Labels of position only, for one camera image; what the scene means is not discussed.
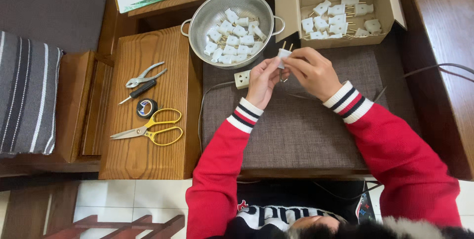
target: colander handle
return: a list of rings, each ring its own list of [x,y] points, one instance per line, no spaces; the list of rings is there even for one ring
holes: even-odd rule
[[[281,20],[281,22],[283,23],[283,26],[281,27],[281,29],[280,29],[279,31],[276,31],[276,32],[272,33],[272,36],[275,36],[275,35],[281,33],[283,30],[285,30],[285,21],[284,21],[282,18],[277,17],[277,16],[275,16],[275,15],[273,16],[273,18],[279,19],[279,20]]]
[[[193,19],[185,20],[185,21],[183,21],[183,23],[181,23],[181,33],[182,33],[182,35],[184,35],[184,36],[186,36],[186,37],[189,37],[188,34],[185,34],[185,33],[182,31],[182,26],[183,26],[185,23],[190,22],[190,21],[192,21],[192,20],[193,20]]]

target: wooden chair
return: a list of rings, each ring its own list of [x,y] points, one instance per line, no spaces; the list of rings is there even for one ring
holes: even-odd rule
[[[166,223],[152,223],[152,216],[145,215],[134,222],[98,222],[97,215],[91,215],[74,222],[66,229],[47,234],[43,239],[78,239],[80,234],[91,228],[117,229],[101,239],[133,239],[144,230],[153,230],[143,239],[170,238],[184,228],[184,215],[178,215]]]

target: scissors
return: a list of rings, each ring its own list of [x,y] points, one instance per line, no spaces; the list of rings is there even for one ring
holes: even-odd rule
[[[170,121],[156,121],[155,120],[155,116],[160,113],[160,112],[163,112],[165,110],[171,110],[171,111],[176,111],[179,113],[179,118],[176,119],[176,120],[170,120]],[[164,129],[164,130],[160,130],[160,131],[157,131],[157,132],[150,132],[148,131],[149,128],[151,128],[152,126],[155,126],[155,125],[158,125],[158,124],[166,124],[166,123],[173,123],[175,124],[176,122],[180,121],[181,120],[181,112],[177,109],[160,109],[158,110],[157,112],[155,112],[150,120],[142,127],[140,128],[136,128],[136,129],[131,129],[131,130],[128,130],[128,131],[125,131],[125,132],[121,132],[121,133],[117,133],[117,134],[114,134],[112,136],[110,136],[112,139],[125,139],[125,138],[132,138],[132,137],[137,137],[137,136],[141,136],[141,135],[144,135],[148,138],[150,138],[150,140],[155,144],[155,145],[171,145],[173,143],[175,143],[176,141],[178,141],[181,136],[182,136],[182,129],[180,127],[177,127],[177,126],[174,126],[174,127],[171,127],[171,128],[168,128],[168,129]],[[159,144],[157,141],[156,141],[156,135],[157,134],[160,134],[160,133],[164,133],[164,132],[167,132],[167,131],[170,131],[170,130],[174,130],[174,129],[178,129],[181,131],[181,134],[178,136],[178,138],[176,138],[173,142],[171,143],[168,143],[168,144]]]
[[[160,77],[163,73],[165,73],[168,69],[164,69],[162,70],[160,73],[158,73],[157,75],[153,76],[153,77],[148,77],[148,78],[145,78],[145,75],[152,69],[152,68],[155,68],[157,66],[160,66],[161,64],[164,64],[164,61],[163,62],[160,62],[160,63],[157,63],[157,64],[153,64],[151,65],[150,67],[148,67],[148,69],[146,69],[144,72],[142,72],[142,74],[140,74],[137,78],[131,78],[130,80],[128,80],[127,84],[125,85],[125,87],[127,88],[134,88],[136,87],[137,85],[143,83],[143,82],[146,82],[146,81],[149,81],[149,80],[152,80],[152,79],[156,79],[158,77]]]

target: black tape roll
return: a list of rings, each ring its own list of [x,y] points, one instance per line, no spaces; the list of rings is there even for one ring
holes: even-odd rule
[[[145,106],[150,104],[151,108],[148,112],[145,112]],[[150,98],[144,98],[137,103],[137,115],[140,118],[149,119],[153,113],[158,111],[158,103]]]

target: screwdriver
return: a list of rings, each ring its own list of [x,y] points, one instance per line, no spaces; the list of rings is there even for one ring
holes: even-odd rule
[[[157,84],[157,80],[156,79],[151,79],[149,81],[147,81],[144,85],[140,86],[140,88],[138,88],[137,90],[133,91],[130,93],[130,96],[127,97],[124,101],[120,102],[120,104],[122,104],[123,102],[129,100],[130,98],[137,98],[139,97],[139,95],[143,94],[144,92],[148,91],[151,89],[151,87],[155,86]]]

